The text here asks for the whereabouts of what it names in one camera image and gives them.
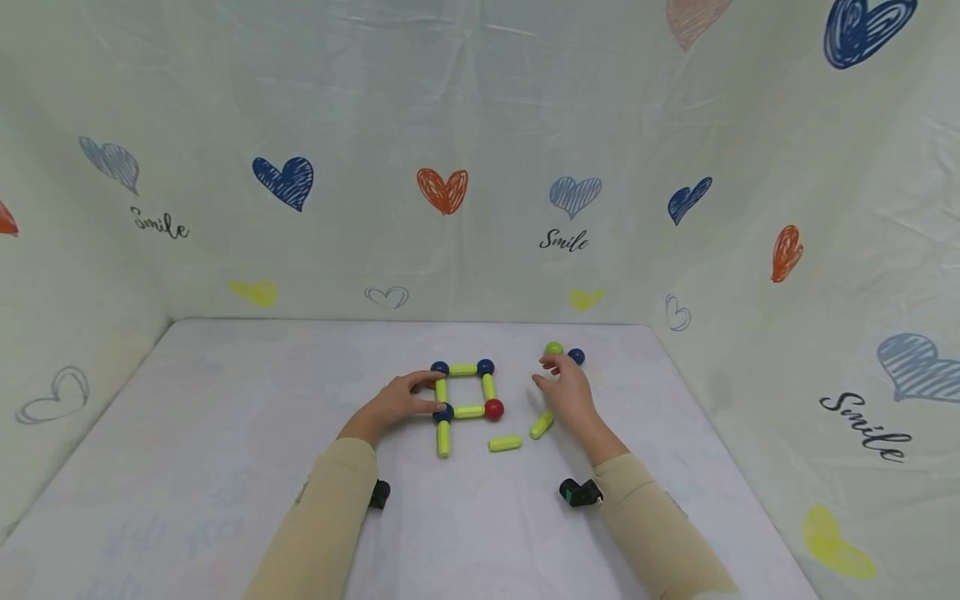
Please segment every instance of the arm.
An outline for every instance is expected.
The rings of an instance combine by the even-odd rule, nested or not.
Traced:
[[[376,484],[367,442],[337,440],[317,458],[244,600],[337,600]]]
[[[397,377],[347,421],[314,463],[244,600],[339,600],[376,485],[373,449],[398,420],[443,410],[441,402],[412,395],[420,384],[440,377],[435,372]]]
[[[587,453],[604,494],[600,515],[650,597],[738,597],[736,584],[697,528],[597,414],[583,371],[562,354],[540,361],[560,381],[539,375],[534,381]]]

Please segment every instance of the orange heart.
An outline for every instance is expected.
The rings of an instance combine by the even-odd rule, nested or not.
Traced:
[[[16,228],[16,221],[13,220],[13,215],[7,210],[7,207],[0,202],[0,233],[7,233],[16,237],[16,234],[20,232],[20,229]]]
[[[703,32],[709,29],[733,0],[666,0],[666,22],[670,33],[684,52],[693,47]]]
[[[800,230],[788,225],[777,236],[774,247],[774,274],[770,280],[780,283],[793,271],[804,255],[804,245],[800,243]]]
[[[468,179],[464,170],[454,171],[446,183],[433,169],[420,169],[417,172],[417,185],[423,197],[444,215],[452,215],[464,203]]]

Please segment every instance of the pink heart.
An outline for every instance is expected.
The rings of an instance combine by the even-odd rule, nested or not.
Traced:
[[[666,22],[670,33],[689,51],[710,25],[716,23],[733,0],[666,0]]]

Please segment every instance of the left hand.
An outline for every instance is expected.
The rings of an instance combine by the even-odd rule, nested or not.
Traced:
[[[376,446],[380,436],[398,421],[413,415],[430,415],[442,411],[442,402],[424,400],[414,396],[414,393],[421,386],[432,388],[434,381],[444,377],[446,375],[443,373],[434,371],[415,371],[394,377],[373,400],[364,404],[347,421],[337,439],[357,438]]]

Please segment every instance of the hand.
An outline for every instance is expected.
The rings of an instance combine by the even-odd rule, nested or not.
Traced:
[[[553,412],[576,436],[591,465],[597,467],[630,452],[597,414],[587,375],[572,358],[566,354],[546,354],[540,363],[544,369],[559,375],[560,380],[534,375],[534,383],[546,396]]]
[[[593,406],[590,382],[583,370],[566,354],[545,354],[540,359],[545,370],[560,376],[553,381],[534,375],[534,383],[546,396],[550,409],[574,433],[600,418]]]
[[[394,377],[373,400],[363,405],[347,421],[337,439],[357,438],[376,447],[384,432],[400,420],[413,415],[442,411],[444,404],[414,396],[420,387],[433,388],[433,382],[446,377],[441,372],[416,371]]]

